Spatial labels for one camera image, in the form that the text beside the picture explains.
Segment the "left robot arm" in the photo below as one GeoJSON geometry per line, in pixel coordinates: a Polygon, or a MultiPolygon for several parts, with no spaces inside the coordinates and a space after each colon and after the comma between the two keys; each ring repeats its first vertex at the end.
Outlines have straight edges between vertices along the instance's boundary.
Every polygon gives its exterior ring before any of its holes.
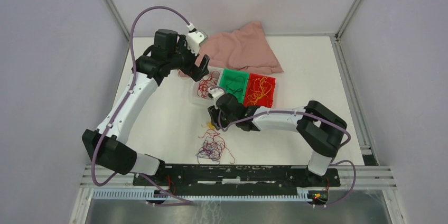
{"type": "Polygon", "coordinates": [[[207,35],[197,29],[188,34],[159,29],[154,42],[133,61],[132,74],[124,92],[110,113],[96,129],[86,129],[82,142],[93,164],[118,174],[143,173],[153,185],[166,179],[162,161],[138,153],[126,145],[130,131],[149,97],[171,71],[180,70],[194,81],[208,74],[210,58],[204,55],[199,66],[196,60],[207,35]]]}

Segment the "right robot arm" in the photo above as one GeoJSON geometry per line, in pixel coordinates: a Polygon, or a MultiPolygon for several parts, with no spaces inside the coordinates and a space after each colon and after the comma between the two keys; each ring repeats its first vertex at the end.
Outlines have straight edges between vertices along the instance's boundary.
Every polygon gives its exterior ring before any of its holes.
{"type": "Polygon", "coordinates": [[[315,100],[303,107],[272,109],[244,106],[221,86],[209,87],[207,95],[213,101],[208,108],[211,123],[218,130],[225,132],[236,126],[245,132],[283,130],[299,133],[313,151],[305,171],[305,179],[312,186],[326,180],[328,167],[339,149],[351,139],[347,123],[315,100]]]}

